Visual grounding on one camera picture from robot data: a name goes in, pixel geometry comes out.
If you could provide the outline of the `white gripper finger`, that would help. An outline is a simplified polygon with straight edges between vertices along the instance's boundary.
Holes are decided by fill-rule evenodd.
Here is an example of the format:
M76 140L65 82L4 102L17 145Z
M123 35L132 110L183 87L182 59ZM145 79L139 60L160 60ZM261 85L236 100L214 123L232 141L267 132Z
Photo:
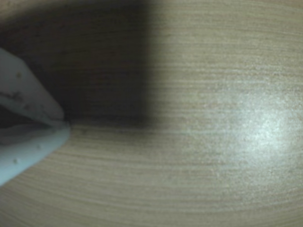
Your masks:
M27 64L0 50L0 105L33 121L57 126L64 121L61 106L53 99Z
M0 185L3 186L52 152L70 137L70 126L23 124L0 130Z

